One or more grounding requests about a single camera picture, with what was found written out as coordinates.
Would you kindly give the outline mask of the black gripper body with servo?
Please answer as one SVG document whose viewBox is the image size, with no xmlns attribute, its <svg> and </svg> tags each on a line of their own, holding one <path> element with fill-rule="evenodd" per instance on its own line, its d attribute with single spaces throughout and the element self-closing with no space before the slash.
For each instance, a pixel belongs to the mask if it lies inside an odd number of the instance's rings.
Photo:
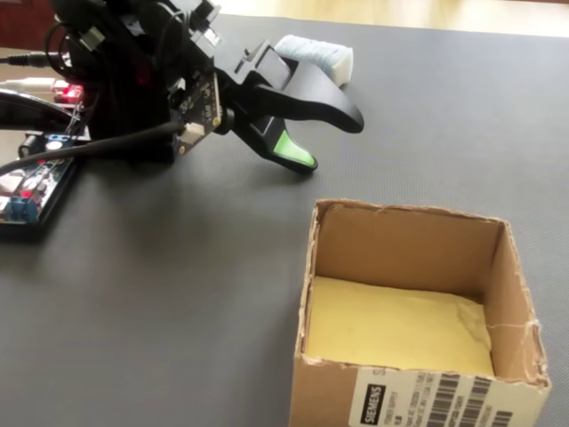
<svg viewBox="0 0 569 427">
<path fill-rule="evenodd" d="M 281 91 L 293 76 L 291 66 L 271 44 L 264 41 L 248 51 L 236 41 L 222 40 L 216 48 L 216 73 L 221 106 L 221 124 L 216 133 L 243 127 L 279 138 L 286 130 L 285 121 L 269 113 L 255 92 L 259 85 Z"/>
</svg>

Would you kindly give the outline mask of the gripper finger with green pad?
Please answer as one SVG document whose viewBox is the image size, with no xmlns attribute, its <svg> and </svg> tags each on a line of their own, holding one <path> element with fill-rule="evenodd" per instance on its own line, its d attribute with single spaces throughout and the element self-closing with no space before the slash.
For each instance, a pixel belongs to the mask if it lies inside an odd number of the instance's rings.
<svg viewBox="0 0 569 427">
<path fill-rule="evenodd" d="M 247 144 L 260 157 L 300 174 L 311 174 L 316 158 L 293 140 L 280 117 L 262 117 L 247 127 Z"/>
</svg>

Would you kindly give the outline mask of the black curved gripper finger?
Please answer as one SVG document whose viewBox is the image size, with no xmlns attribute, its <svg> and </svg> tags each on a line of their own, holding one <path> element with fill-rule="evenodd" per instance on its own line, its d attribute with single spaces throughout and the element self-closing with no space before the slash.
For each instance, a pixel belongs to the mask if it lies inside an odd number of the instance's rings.
<svg viewBox="0 0 569 427">
<path fill-rule="evenodd" d="M 296 63 L 283 89 L 257 85 L 254 93 L 261 111 L 285 119 L 316 120 L 346 133 L 361 133 L 364 117 L 357 105 L 316 65 Z"/>
</svg>

